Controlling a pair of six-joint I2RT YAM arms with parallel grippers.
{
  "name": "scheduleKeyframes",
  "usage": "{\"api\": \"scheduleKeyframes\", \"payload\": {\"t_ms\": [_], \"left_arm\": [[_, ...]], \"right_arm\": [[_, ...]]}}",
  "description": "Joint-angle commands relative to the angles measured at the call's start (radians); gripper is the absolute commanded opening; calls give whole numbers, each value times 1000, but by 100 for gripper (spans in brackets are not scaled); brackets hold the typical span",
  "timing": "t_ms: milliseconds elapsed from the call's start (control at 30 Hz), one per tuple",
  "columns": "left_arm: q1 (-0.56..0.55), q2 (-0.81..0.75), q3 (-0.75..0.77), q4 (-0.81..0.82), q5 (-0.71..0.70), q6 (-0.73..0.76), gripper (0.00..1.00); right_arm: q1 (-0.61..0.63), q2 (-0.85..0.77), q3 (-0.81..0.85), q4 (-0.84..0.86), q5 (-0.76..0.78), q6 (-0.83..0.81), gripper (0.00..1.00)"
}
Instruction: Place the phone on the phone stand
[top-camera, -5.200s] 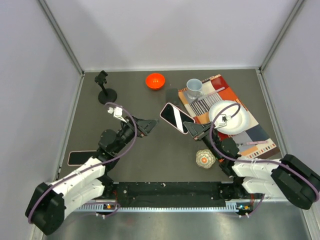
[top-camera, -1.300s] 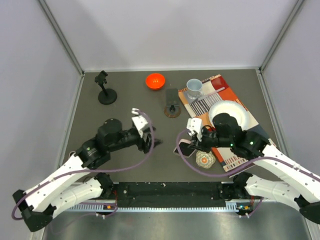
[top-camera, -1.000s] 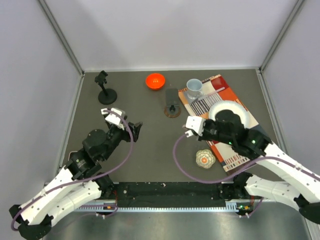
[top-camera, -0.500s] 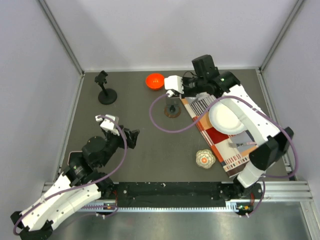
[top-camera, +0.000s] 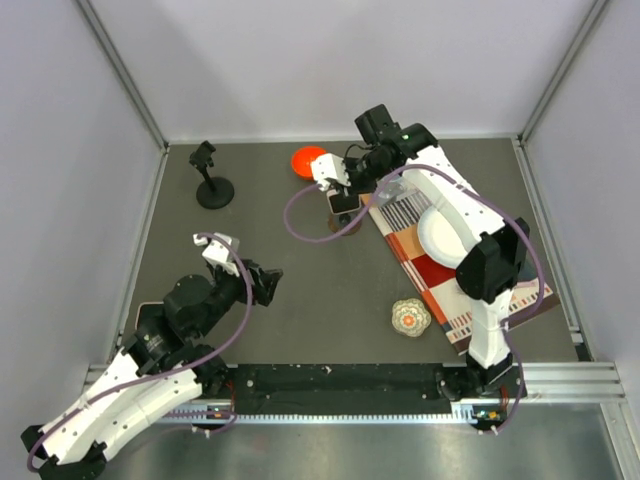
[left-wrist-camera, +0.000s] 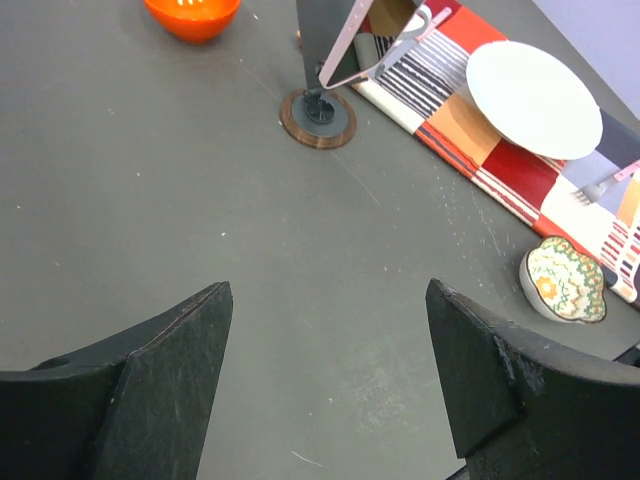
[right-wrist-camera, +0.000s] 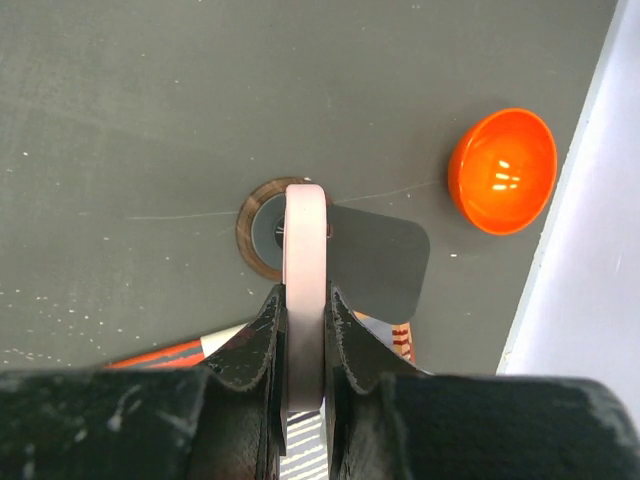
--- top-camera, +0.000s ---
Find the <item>phone with pink case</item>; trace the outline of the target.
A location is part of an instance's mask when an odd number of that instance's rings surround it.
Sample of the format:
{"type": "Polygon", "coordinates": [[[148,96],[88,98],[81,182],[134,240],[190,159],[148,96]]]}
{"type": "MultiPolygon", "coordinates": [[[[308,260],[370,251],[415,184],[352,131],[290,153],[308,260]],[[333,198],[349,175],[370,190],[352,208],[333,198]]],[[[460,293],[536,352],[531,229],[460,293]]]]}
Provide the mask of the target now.
{"type": "Polygon", "coordinates": [[[358,195],[344,196],[334,194],[327,196],[330,211],[333,215],[348,214],[357,212],[362,208],[362,203],[358,195]]]}

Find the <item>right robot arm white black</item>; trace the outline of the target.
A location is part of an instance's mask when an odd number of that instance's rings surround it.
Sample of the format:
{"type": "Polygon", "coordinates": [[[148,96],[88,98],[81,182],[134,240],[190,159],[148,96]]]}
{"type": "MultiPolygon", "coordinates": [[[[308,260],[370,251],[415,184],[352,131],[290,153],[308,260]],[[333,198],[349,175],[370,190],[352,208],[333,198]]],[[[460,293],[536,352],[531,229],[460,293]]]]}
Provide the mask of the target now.
{"type": "Polygon", "coordinates": [[[461,242],[465,255],[455,278],[471,303],[466,380],[474,393],[492,394],[513,363],[504,321],[526,258],[528,224],[521,218],[507,220],[496,207],[482,203],[424,125],[401,127],[383,104],[359,115],[355,125],[368,150],[359,158],[345,158],[345,192],[371,193],[385,178],[401,175],[426,196],[461,242]]]}

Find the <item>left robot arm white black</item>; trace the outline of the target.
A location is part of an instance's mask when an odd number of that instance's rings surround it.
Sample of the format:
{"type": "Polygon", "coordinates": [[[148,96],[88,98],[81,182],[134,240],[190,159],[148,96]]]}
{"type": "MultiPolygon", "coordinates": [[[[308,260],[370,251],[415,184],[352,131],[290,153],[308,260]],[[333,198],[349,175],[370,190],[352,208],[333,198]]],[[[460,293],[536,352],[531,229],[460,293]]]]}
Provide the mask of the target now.
{"type": "Polygon", "coordinates": [[[237,303],[268,306],[283,276],[251,260],[245,275],[220,266],[211,277],[180,278],[160,303],[143,303],[137,328],[101,376],[57,419],[26,428],[21,440],[43,479],[96,479],[140,433],[180,405],[216,396],[227,367],[201,343],[237,303]]]}

